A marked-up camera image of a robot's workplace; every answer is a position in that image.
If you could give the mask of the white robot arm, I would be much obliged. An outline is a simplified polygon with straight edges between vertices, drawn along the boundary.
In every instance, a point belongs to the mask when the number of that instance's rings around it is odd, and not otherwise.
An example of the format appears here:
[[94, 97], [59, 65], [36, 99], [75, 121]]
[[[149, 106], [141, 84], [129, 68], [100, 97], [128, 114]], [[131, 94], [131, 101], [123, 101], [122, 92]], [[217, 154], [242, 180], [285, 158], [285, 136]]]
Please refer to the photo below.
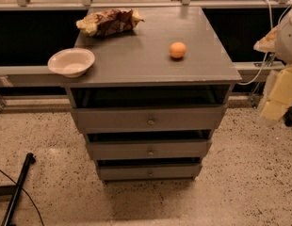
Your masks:
[[269, 74], [264, 98], [259, 105], [260, 121], [279, 121], [292, 106], [292, 9], [254, 44], [253, 49], [274, 53], [286, 64], [279, 72], [272, 71]]

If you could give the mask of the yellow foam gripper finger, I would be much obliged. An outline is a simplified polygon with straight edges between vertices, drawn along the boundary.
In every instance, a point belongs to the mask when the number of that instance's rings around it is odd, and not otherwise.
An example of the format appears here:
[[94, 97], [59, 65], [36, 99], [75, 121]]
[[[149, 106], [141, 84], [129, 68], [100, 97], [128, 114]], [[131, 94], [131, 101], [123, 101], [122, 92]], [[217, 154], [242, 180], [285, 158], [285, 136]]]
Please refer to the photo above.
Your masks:
[[261, 40], [258, 40], [253, 49], [258, 52], [274, 52], [278, 26], [273, 27]]
[[292, 106], [292, 65], [279, 72], [272, 70], [267, 78], [259, 104], [259, 120], [279, 121]]

